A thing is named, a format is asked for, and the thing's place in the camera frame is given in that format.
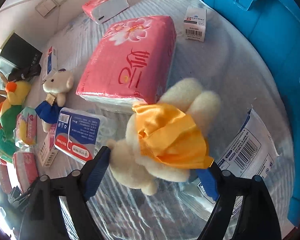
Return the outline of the pastel tissue pack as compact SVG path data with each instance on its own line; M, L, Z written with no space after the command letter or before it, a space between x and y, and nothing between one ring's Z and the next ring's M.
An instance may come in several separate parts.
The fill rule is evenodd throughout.
M33 108L25 107L17 116L14 129L15 145L20 148L29 148L36 144L37 113Z

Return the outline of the plush bunny yellow dress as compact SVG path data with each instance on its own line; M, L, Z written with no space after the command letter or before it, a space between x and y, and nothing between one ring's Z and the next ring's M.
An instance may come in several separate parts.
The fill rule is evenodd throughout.
M134 105L125 138L107 142L113 177L152 196L157 178L183 183L191 170L210 168L207 134L220 107L219 95L195 78L178 81L157 103Z

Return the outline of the pink tissue pack left edge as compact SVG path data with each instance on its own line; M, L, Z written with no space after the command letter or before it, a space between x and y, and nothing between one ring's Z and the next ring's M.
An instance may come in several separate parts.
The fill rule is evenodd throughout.
M17 151L13 154L12 160L20 189L24 193L38 178L34 154L32 152Z

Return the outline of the white plastic bag barcode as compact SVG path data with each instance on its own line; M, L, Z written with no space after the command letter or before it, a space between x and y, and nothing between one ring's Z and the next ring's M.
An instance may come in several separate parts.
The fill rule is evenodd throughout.
M254 175L259 175L265 179L278 156L264 122L256 111L251 109L240 131L217 161L217 165L221 170L228 170L239 178L251 179ZM216 204L216 201L206 194L199 178L186 185L179 193L179 198L205 221Z

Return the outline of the small white carton box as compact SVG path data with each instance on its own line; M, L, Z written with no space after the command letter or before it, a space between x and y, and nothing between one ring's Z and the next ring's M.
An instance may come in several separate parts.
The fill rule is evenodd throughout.
M40 150L37 153L37 157L42 167L50 167L59 152L59 150L54 145L55 132L56 124L51 126Z

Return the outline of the yellow green plush duck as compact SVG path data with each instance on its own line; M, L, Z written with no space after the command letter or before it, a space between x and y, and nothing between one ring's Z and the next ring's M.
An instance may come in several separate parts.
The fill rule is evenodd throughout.
M23 103L31 90L31 84L25 80L8 81L1 71L0 78L5 85L0 94L6 95L6 99L0 103L0 159L12 163L13 154L17 150L14 142L17 116L23 110Z

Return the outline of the plush bear blue dress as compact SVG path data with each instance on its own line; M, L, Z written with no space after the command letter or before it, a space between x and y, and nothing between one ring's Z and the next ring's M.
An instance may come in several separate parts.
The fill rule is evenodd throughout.
M70 70L60 69L43 81L46 98L35 111L42 121L45 133L58 121L59 113L66 103L66 95L74 86L74 74Z

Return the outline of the black folding umbrella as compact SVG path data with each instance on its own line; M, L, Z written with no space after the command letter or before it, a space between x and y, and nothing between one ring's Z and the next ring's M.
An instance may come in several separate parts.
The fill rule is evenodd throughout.
M42 68L40 64L34 64L21 69L13 69L8 76L8 81L30 81L33 77L39 76Z

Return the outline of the blue patterned tablecloth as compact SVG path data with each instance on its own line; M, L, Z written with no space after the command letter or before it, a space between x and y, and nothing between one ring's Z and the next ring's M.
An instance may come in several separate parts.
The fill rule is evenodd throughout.
M143 0L49 44L63 68L30 92L60 155L29 189L20 239L281 239L294 176L269 65L194 0Z

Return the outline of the black gift box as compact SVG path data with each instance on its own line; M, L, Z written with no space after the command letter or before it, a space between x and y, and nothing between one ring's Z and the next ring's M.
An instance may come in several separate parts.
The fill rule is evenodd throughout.
M12 32L0 47L0 71L8 79L14 68L21 69L39 64L41 57L41 51ZM4 89L5 85L0 78L0 90Z

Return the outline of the large pink tissue pack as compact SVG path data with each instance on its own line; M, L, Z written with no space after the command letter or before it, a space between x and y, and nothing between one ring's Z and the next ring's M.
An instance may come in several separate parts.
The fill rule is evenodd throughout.
M176 31L166 15L112 24L100 39L78 83L88 101L133 105L156 103L166 89Z

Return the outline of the white medicine box barcode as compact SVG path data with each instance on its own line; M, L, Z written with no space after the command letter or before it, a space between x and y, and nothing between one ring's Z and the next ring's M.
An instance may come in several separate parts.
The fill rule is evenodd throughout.
M184 17L184 36L186 39L204 42L207 10L189 6Z

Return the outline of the blue plastic storage crate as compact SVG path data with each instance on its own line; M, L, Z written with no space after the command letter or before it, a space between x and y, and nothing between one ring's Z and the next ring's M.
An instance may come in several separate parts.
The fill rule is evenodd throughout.
M230 21L268 66L292 130L295 181L288 220L300 225L300 0L202 0Z

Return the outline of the small pink tissue pack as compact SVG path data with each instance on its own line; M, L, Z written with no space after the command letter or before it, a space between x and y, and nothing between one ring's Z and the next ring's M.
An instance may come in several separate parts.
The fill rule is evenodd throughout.
M95 23L102 24L128 7L128 0L89 0L82 10Z

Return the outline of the wall switch panel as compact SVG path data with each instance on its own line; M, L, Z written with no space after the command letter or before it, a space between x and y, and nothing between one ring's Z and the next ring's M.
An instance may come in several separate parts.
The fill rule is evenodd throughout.
M54 0L42 0L37 4L35 10L42 16L43 18L47 18L50 13L57 8L57 4Z

